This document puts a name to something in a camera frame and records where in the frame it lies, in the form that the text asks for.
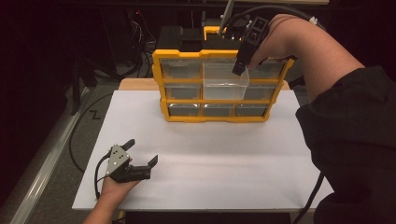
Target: drawer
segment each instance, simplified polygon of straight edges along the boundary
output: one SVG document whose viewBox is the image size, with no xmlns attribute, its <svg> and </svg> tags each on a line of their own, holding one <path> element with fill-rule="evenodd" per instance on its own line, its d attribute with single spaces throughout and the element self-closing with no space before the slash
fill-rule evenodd
<svg viewBox="0 0 396 224">
<path fill-rule="evenodd" d="M 236 117 L 262 117 L 268 105 L 236 105 L 234 115 Z"/>
<path fill-rule="evenodd" d="M 249 70 L 251 79 L 256 78 L 279 78 L 285 63 L 276 60 L 267 60 L 257 67 Z"/>
<path fill-rule="evenodd" d="M 201 59 L 161 59 L 164 78 L 200 78 Z"/>
<path fill-rule="evenodd" d="M 251 84 L 245 91 L 244 100 L 271 100 L 277 85 L 270 84 Z"/>
<path fill-rule="evenodd" d="M 232 73 L 234 63 L 204 61 L 203 96 L 207 100 L 242 100 L 249 83 L 248 70 L 241 76 Z"/>
<path fill-rule="evenodd" d="M 205 117 L 230 117 L 233 115 L 234 105 L 208 104 L 202 106 Z"/>
<path fill-rule="evenodd" d="M 191 116 L 199 115 L 199 104 L 168 104 L 169 116 Z"/>
<path fill-rule="evenodd" d="M 164 87 L 168 99 L 199 99 L 201 94 L 201 85 L 195 83 L 166 83 Z"/>
</svg>

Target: black cable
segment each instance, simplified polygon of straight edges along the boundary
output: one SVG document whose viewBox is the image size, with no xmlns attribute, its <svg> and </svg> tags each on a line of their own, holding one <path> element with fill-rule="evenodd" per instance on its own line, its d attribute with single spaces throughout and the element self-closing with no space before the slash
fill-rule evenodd
<svg viewBox="0 0 396 224">
<path fill-rule="evenodd" d="M 102 178 L 98 179 L 98 180 L 96 181 L 96 183 L 99 183 L 99 181 L 101 181 L 101 180 L 103 180 L 103 179 L 105 179 L 105 178 L 106 178 L 106 176 L 103 176 Z"/>
<path fill-rule="evenodd" d="M 141 57 L 137 58 L 137 62 L 134 64 L 134 67 L 131 68 L 129 71 L 123 73 L 123 74 L 118 74 L 117 72 L 108 70 L 107 68 L 103 67 L 102 65 L 90 60 L 90 59 L 84 59 L 84 62 L 89 65 L 90 67 L 92 67 L 93 69 L 98 69 L 101 70 L 102 72 L 104 72 L 106 75 L 109 75 L 113 78 L 115 78 L 117 81 L 122 81 L 124 78 L 126 78 L 127 76 L 135 73 L 138 69 L 140 69 L 140 67 L 143 64 L 143 60 Z"/>
<path fill-rule="evenodd" d="M 137 78 L 139 78 L 139 74 L 140 74 L 140 68 L 139 68 L 139 70 L 137 70 L 137 73 L 136 73 Z"/>
<path fill-rule="evenodd" d="M 99 162 L 98 162 L 98 164 L 96 165 L 96 169 L 95 169 L 95 177 L 94 177 L 94 182 L 93 182 L 93 184 L 94 184 L 94 186 L 95 186 L 95 195 L 96 195 L 96 199 L 99 199 L 99 197 L 100 197 L 100 192 L 99 192 L 99 189 L 98 189 L 98 171 L 99 171 L 99 167 L 100 167 L 100 165 L 102 164 L 102 162 L 104 161 L 104 160 L 106 160 L 106 159 L 108 159 L 108 158 L 110 158 L 110 153 L 111 153 L 111 151 L 109 151 L 104 157 L 102 157 L 102 159 L 100 159 L 99 160 Z"/>
<path fill-rule="evenodd" d="M 314 189 L 311 192 L 311 195 L 308 198 L 308 202 L 306 202 L 306 205 L 304 207 L 304 209 L 300 212 L 300 214 L 297 216 L 296 219 L 294 219 L 293 224 L 297 224 L 299 223 L 299 221 L 303 218 L 303 216 L 306 214 L 306 212 L 308 211 L 308 209 L 311 207 L 312 202 L 314 201 L 315 196 L 317 195 L 321 183 L 323 182 L 324 179 L 324 174 L 320 173 L 318 180 L 317 180 L 317 184 L 315 185 Z"/>
<path fill-rule="evenodd" d="M 239 13 L 239 14 L 234 15 L 234 16 L 229 20 L 229 22 L 228 22 L 228 24 L 226 25 L 226 27 L 231 27 L 231 26 L 233 26 L 233 24 L 234 24 L 236 21 L 238 21 L 239 19 L 241 19 L 241 18 L 243 18 L 244 16 L 248 15 L 249 13 L 256 12 L 256 11 L 263 10 L 263 9 L 275 9 L 275 10 L 277 10 L 279 13 L 290 14 L 290 15 L 293 15 L 293 16 L 300 17 L 300 18 L 302 18 L 302 19 L 304 19 L 304 20 L 307 20 L 307 21 L 311 20 L 311 18 L 312 18 L 312 16 L 310 16 L 310 15 L 308 15 L 308 14 L 302 12 L 302 11 L 299 10 L 299 9 L 293 8 L 293 7 L 266 5 L 266 6 L 254 7 L 254 8 L 248 9 L 248 10 L 242 12 L 242 13 Z M 326 30 L 326 29 L 324 28 L 324 26 L 323 26 L 319 21 L 317 21 L 317 26 L 320 27 L 320 28 L 323 29 L 323 30 Z"/>
<path fill-rule="evenodd" d="M 292 80 L 289 82 L 289 88 L 291 90 L 294 89 L 294 87 L 298 86 L 298 85 L 305 85 L 305 79 L 304 76 L 301 77 L 297 77 L 296 79 Z"/>
<path fill-rule="evenodd" d="M 102 96 L 101 98 L 99 98 L 99 99 L 97 99 L 96 101 L 94 101 L 92 104 L 90 104 L 90 105 L 88 106 L 88 108 L 85 109 L 84 112 L 81 114 L 81 116 L 78 118 L 78 120 L 77 120 L 75 126 L 73 127 L 72 132 L 70 133 L 70 137 L 69 137 L 69 154 L 70 154 L 70 158 L 72 159 L 72 162 L 75 164 L 75 166 L 76 166 L 82 173 L 84 173 L 85 171 L 77 164 L 77 162 L 76 162 L 76 160 L 75 160 L 75 158 L 74 158 L 74 156 L 73 156 L 72 140 L 73 140 L 74 133 L 75 133 L 75 131 L 76 131 L 76 129 L 77 129 L 79 123 L 81 122 L 82 118 L 83 118 L 84 115 L 88 112 L 88 110 L 89 110 L 91 107 L 93 107 L 96 103 L 98 103 L 99 101 L 103 100 L 103 99 L 106 98 L 107 96 L 111 96 L 112 94 L 113 94 L 113 93 L 104 95 L 104 96 Z"/>
<path fill-rule="evenodd" d="M 145 63 L 148 66 L 148 70 L 146 71 L 145 77 L 149 77 L 149 67 L 150 67 L 149 56 L 145 51 L 143 51 L 143 53 L 146 55 Z"/>
</svg>

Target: wooden table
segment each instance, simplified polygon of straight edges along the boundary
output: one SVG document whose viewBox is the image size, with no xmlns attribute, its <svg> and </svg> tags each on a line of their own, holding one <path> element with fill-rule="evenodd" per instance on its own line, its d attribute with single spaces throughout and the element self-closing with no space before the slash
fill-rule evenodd
<svg viewBox="0 0 396 224">
<path fill-rule="evenodd" d="M 121 81 L 120 91 L 157 91 L 158 84 L 154 78 L 125 78 Z M 287 81 L 283 81 L 282 91 L 290 90 Z"/>
</svg>

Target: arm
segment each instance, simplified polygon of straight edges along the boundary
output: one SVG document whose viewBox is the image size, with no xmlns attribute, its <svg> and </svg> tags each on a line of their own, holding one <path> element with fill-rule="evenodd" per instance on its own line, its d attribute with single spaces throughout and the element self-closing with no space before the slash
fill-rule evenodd
<svg viewBox="0 0 396 224">
<path fill-rule="evenodd" d="M 291 15 L 277 15 L 248 68 L 268 57 L 296 56 L 302 64 L 308 95 L 314 100 L 341 77 L 363 68 L 346 49 L 315 24 Z"/>
<path fill-rule="evenodd" d="M 114 211 L 138 183 L 139 181 L 133 181 L 119 184 L 110 177 L 106 177 L 102 186 L 102 194 L 84 224 L 111 223 Z"/>
</svg>

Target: cable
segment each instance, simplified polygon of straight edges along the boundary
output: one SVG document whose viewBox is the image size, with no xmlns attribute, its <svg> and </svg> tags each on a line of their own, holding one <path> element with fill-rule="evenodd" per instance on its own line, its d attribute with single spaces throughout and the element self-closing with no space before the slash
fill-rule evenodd
<svg viewBox="0 0 396 224">
<path fill-rule="evenodd" d="M 146 65 L 148 66 L 148 70 L 146 71 L 146 75 L 145 75 L 144 77 L 149 77 L 149 69 L 150 69 L 151 63 L 149 62 L 148 53 L 150 53 L 150 52 L 143 51 L 143 53 L 146 55 L 145 63 L 146 63 Z"/>
<path fill-rule="evenodd" d="M 193 16 L 193 13 L 191 11 L 191 29 L 193 29 L 193 28 L 194 28 L 194 16 Z"/>
<path fill-rule="evenodd" d="M 304 209 L 300 212 L 300 214 L 297 216 L 296 219 L 294 219 L 293 224 L 297 224 L 300 222 L 300 220 L 303 218 L 303 216 L 306 214 L 306 212 L 308 211 L 308 209 L 311 207 L 312 202 L 314 201 L 315 196 L 317 195 L 321 183 L 323 182 L 324 179 L 324 174 L 320 173 L 318 180 L 317 180 L 317 184 L 315 185 L 314 189 L 311 192 L 311 195 L 308 198 L 308 202 L 306 202 L 306 205 L 304 207 Z"/>
<path fill-rule="evenodd" d="M 132 68 L 131 70 L 129 70 L 128 72 L 124 73 L 124 74 L 118 74 L 114 71 L 110 71 L 108 69 L 106 69 L 105 67 L 103 67 L 102 65 L 95 63 L 93 61 L 91 61 L 90 59 L 83 59 L 85 63 L 87 63 L 87 65 L 92 66 L 93 68 L 97 68 L 98 70 L 103 71 L 104 73 L 106 73 L 107 75 L 115 78 L 118 81 L 122 81 L 126 76 L 129 76 L 131 74 L 133 74 L 134 72 L 137 71 L 137 69 L 139 68 L 139 66 L 141 66 L 142 62 L 141 62 L 141 58 L 137 59 L 138 62 L 135 64 L 134 68 Z"/>
<path fill-rule="evenodd" d="M 326 30 L 325 27 L 320 22 L 318 22 L 316 19 L 314 19 L 314 17 L 312 17 L 312 16 L 310 16 L 310 15 L 308 15 L 308 14 L 306 14 L 306 13 L 304 13 L 304 12 L 302 12 L 302 11 L 296 9 L 296 8 L 284 7 L 284 6 L 274 6 L 274 5 L 266 5 L 266 6 L 254 7 L 254 8 L 248 9 L 248 10 L 246 10 L 246 11 L 240 13 L 240 14 L 236 14 L 229 20 L 229 22 L 227 23 L 226 26 L 230 27 L 235 22 L 237 22 L 239 19 L 243 18 L 244 16 L 248 15 L 249 13 L 256 12 L 256 11 L 263 10 L 263 9 L 276 9 L 280 13 L 287 13 L 287 14 L 290 14 L 290 15 L 293 15 L 293 16 L 300 17 L 300 18 L 302 18 L 304 20 L 307 20 L 307 21 L 315 21 L 316 25 L 318 27 L 320 27 L 323 30 Z"/>
<path fill-rule="evenodd" d="M 133 36 L 136 34 L 136 29 L 139 28 L 139 40 L 137 41 L 138 43 L 140 43 L 142 41 L 142 27 L 135 21 L 130 21 L 132 29 L 134 29 L 134 31 L 132 31 Z"/>
<path fill-rule="evenodd" d="M 142 16 L 142 20 L 143 20 L 143 23 L 145 23 L 146 30 L 147 30 L 148 33 L 151 35 L 151 38 L 154 40 L 154 43 L 156 43 L 157 40 L 155 39 L 154 35 L 149 31 L 149 27 L 148 27 L 148 25 L 146 24 L 146 20 L 145 20 L 145 17 L 143 16 L 142 12 L 140 12 L 140 10 L 137 10 L 137 12 L 139 13 L 139 15 Z"/>
<path fill-rule="evenodd" d="M 105 178 L 106 178 L 106 176 L 103 176 L 102 178 L 98 179 L 98 180 L 96 181 L 96 183 L 99 183 L 99 181 L 101 181 L 101 180 L 103 180 L 103 179 L 105 179 Z"/>
<path fill-rule="evenodd" d="M 109 151 L 109 152 L 107 152 L 107 154 L 104 156 L 104 157 L 102 157 L 102 159 L 100 159 L 99 160 L 99 162 L 98 162 L 98 164 L 96 165 L 96 169 L 95 169 L 95 177 L 94 177 L 94 182 L 93 182 L 93 184 L 94 184 L 94 186 L 95 186 L 95 195 L 96 195 L 96 199 L 99 199 L 99 197 L 100 197 L 100 192 L 99 192 L 99 189 L 98 189 L 98 171 L 99 171 L 99 167 L 100 167 L 100 165 L 102 164 L 102 162 L 104 161 L 104 160 L 106 160 L 106 159 L 108 159 L 108 158 L 110 158 L 110 153 L 111 153 L 111 151 Z"/>
<path fill-rule="evenodd" d="M 107 96 L 111 96 L 112 94 L 113 94 L 113 92 L 111 92 L 110 94 L 104 95 L 104 96 L 102 96 L 101 98 L 95 100 L 92 104 L 90 104 L 90 105 L 88 106 L 88 108 L 85 109 L 84 112 L 81 114 L 81 116 L 78 118 L 78 120 L 77 120 L 75 126 L 73 127 L 72 132 L 70 133 L 70 137 L 69 137 L 69 154 L 70 154 L 70 158 L 72 159 L 72 162 L 75 164 L 75 166 L 76 166 L 83 174 L 84 174 L 85 171 L 77 164 L 77 162 L 76 162 L 76 160 L 75 160 L 75 158 L 74 158 L 74 156 L 73 156 L 72 140 L 73 140 L 74 133 L 76 132 L 76 129 L 77 129 L 79 123 L 81 122 L 81 120 L 82 120 L 82 118 L 84 117 L 84 115 L 88 112 L 88 110 L 89 110 L 91 107 L 93 107 L 96 103 L 98 103 L 99 101 L 105 99 Z"/>
</svg>

